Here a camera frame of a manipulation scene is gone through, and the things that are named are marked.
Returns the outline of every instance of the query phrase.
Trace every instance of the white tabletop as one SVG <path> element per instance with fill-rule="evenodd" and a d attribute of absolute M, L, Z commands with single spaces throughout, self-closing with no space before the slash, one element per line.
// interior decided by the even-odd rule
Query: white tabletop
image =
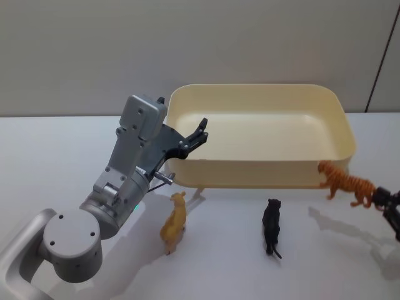
<path fill-rule="evenodd" d="M 351 173 L 400 189 L 400 114 L 348 114 L 357 140 Z M 44 208 L 78 208 L 108 162 L 118 117 L 0 119 L 0 240 Z M 159 230 L 185 190 L 187 230 L 170 255 Z M 350 208 L 328 190 L 206 189 L 173 185 L 148 194 L 114 238 L 101 270 L 62 282 L 45 262 L 33 284 L 55 300 L 399 299 L 400 244 L 380 212 Z M 282 201 L 277 246 L 267 257 L 261 218 Z"/>

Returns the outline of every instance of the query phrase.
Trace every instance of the toy black panther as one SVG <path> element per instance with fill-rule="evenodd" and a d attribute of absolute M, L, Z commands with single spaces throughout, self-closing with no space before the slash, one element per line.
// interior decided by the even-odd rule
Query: toy black panther
<path fill-rule="evenodd" d="M 278 243 L 278 235 L 281 228 L 279 227 L 279 212 L 281 202 L 277 199 L 268 199 L 268 206 L 264 211 L 262 223 L 264 225 L 264 237 L 267 244 L 267 255 L 276 254 L 280 259 L 282 256 L 276 251 L 275 245 Z"/>

